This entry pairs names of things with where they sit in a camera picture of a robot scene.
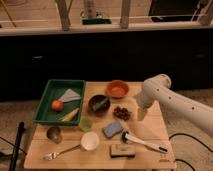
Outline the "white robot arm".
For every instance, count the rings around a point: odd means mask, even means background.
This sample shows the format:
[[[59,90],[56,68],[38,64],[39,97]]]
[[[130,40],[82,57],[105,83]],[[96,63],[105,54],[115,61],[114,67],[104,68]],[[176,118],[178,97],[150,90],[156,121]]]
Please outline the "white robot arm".
[[[166,74],[159,74],[144,80],[141,84],[141,91],[135,96],[137,105],[142,110],[146,110],[157,100],[213,137],[213,107],[175,93],[170,87],[171,79]]]

